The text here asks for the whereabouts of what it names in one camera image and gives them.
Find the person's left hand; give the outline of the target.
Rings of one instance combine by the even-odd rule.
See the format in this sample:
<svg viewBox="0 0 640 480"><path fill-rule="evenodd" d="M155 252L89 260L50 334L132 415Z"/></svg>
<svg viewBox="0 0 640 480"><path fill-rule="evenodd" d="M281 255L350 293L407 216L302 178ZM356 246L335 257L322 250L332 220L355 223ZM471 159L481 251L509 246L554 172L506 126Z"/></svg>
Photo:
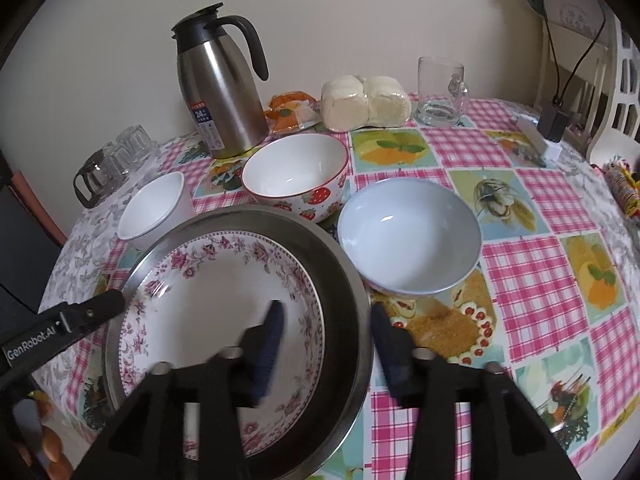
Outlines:
<svg viewBox="0 0 640 480"><path fill-rule="evenodd" d="M17 430L15 447L32 474L47 479L70 479L74 467L63 451L62 439L46 425L51 412L52 404L41 391L33 391L17 401L10 411Z"/></svg>

